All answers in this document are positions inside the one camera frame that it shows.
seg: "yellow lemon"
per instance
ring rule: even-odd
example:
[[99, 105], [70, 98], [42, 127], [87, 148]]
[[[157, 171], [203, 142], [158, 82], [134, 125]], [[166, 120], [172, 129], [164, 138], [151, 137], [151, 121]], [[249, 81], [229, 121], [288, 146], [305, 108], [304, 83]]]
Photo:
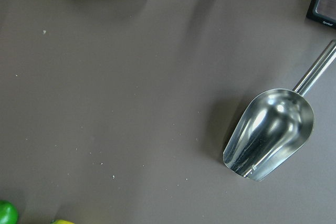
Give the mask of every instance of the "yellow lemon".
[[51, 224], [74, 224], [74, 223], [66, 220], [55, 220], [52, 221]]

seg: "gray tabletop surface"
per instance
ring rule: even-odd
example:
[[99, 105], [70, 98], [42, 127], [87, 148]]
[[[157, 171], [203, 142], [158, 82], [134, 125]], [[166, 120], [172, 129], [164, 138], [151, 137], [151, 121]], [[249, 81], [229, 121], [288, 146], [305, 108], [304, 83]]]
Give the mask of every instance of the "gray tabletop surface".
[[336, 38], [310, 1], [0, 0], [0, 198], [24, 224], [335, 223], [335, 64], [300, 151], [261, 182], [222, 159]]

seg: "green pepper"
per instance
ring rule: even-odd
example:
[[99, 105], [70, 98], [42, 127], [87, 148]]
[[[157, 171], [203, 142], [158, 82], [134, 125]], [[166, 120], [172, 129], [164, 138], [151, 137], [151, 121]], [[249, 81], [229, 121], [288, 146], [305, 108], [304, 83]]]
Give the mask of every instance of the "green pepper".
[[0, 224], [16, 224], [18, 215], [16, 207], [13, 204], [0, 200]]

